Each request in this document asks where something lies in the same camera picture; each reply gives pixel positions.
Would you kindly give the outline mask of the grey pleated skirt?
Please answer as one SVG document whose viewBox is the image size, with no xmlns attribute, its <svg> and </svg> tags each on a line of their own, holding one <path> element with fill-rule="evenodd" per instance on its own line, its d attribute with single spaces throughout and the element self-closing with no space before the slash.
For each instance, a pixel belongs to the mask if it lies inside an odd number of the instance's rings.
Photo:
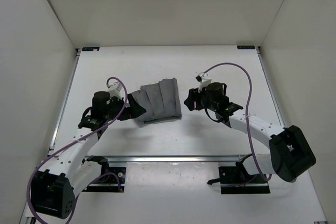
<svg viewBox="0 0 336 224">
<path fill-rule="evenodd" d="M 163 79 L 154 84 L 146 84 L 131 93 L 135 101 L 146 112 L 137 118 L 140 123 L 152 123 L 182 117 L 176 78 Z"/>
</svg>

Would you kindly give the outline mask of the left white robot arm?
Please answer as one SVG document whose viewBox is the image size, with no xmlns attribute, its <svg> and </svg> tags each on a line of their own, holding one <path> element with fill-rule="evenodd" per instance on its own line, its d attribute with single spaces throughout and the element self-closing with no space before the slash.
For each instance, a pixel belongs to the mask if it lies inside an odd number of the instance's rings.
<svg viewBox="0 0 336 224">
<path fill-rule="evenodd" d="M 108 124 L 135 119 L 145 112 L 131 94 L 123 99 L 108 91 L 95 92 L 72 142 L 51 155 L 33 175 L 28 187 L 31 211 L 66 219 L 73 212 L 79 194 L 94 179 L 104 181 L 109 177 L 110 168 L 104 157 L 87 156 Z"/>
</svg>

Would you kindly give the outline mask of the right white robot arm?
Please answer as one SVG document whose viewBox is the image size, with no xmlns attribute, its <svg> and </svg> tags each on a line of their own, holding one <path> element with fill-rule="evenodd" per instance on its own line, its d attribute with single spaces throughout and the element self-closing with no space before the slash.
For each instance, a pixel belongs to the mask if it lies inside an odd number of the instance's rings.
<svg viewBox="0 0 336 224">
<path fill-rule="evenodd" d="M 211 83 L 201 91 L 189 89 L 184 104 L 190 111 L 214 112 L 214 122 L 244 132 L 269 149 L 268 154 L 252 152 L 236 162 L 235 175 L 241 182 L 248 182 L 257 174 L 276 174 L 286 182 L 293 182 L 316 164 L 316 157 L 299 127 L 282 127 L 247 114 L 226 96 L 224 83 Z"/>
</svg>

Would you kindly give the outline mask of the left blue corner label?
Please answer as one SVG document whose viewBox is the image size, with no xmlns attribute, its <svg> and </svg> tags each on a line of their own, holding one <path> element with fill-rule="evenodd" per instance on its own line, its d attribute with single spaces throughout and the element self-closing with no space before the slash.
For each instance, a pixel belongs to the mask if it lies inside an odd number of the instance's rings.
<svg viewBox="0 0 336 224">
<path fill-rule="evenodd" d="M 81 51 L 99 51 L 100 47 L 82 47 Z"/>
</svg>

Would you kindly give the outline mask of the blue corner label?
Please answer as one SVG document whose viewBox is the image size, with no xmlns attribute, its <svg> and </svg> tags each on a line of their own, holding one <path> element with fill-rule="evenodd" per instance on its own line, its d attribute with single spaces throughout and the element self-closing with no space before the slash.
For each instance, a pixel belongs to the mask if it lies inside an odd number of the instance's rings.
<svg viewBox="0 0 336 224">
<path fill-rule="evenodd" d="M 253 45 L 237 45 L 238 50 L 255 50 Z"/>
<path fill-rule="evenodd" d="M 100 47 L 82 47 L 81 51 L 99 51 Z"/>
</svg>

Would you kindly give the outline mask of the right blue corner label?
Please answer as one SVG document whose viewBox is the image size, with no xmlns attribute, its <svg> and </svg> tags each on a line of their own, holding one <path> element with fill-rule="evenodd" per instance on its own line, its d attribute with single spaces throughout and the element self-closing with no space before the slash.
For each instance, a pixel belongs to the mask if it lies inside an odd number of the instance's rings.
<svg viewBox="0 0 336 224">
<path fill-rule="evenodd" d="M 253 45 L 237 45 L 238 50 L 255 50 Z"/>
</svg>

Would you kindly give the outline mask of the aluminium front rail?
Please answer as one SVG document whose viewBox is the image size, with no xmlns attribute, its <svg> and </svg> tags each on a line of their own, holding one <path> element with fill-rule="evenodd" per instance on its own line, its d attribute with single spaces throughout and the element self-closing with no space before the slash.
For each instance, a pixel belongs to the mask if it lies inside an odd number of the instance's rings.
<svg viewBox="0 0 336 224">
<path fill-rule="evenodd" d="M 240 155 L 206 155 L 206 156 L 108 156 L 111 163 L 181 163 L 181 162 L 235 162 L 241 159 Z"/>
</svg>

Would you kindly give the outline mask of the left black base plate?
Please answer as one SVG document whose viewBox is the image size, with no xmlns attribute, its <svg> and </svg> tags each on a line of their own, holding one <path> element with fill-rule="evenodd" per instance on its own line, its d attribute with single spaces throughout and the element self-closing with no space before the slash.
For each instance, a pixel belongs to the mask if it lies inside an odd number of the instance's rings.
<svg viewBox="0 0 336 224">
<path fill-rule="evenodd" d="M 126 163 L 109 163 L 101 172 L 101 175 L 104 176 L 90 184 L 83 192 L 123 193 L 125 191 L 126 174 Z"/>
</svg>

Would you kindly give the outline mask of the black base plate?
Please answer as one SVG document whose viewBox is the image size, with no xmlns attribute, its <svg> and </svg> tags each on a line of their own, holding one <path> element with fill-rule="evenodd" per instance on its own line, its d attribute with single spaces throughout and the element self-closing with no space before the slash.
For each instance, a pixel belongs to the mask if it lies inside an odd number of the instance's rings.
<svg viewBox="0 0 336 224">
<path fill-rule="evenodd" d="M 104 176 L 90 184 L 83 192 L 123 193 L 125 191 L 126 174 L 126 163 L 109 163 L 101 172 L 101 175 Z"/>
<path fill-rule="evenodd" d="M 236 160 L 218 162 L 218 177 L 207 181 L 209 186 L 218 184 L 222 195 L 269 194 L 268 182 L 258 175 L 244 174 Z"/>
</svg>

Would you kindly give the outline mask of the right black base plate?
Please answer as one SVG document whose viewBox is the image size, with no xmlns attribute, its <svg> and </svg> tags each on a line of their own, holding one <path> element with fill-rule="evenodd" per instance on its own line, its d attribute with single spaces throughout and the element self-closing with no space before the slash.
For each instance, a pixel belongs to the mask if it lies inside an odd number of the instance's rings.
<svg viewBox="0 0 336 224">
<path fill-rule="evenodd" d="M 218 184 L 222 195 L 269 194 L 268 182 L 258 175 L 244 174 L 236 160 L 218 162 L 218 177 L 207 181 L 209 186 Z"/>
</svg>

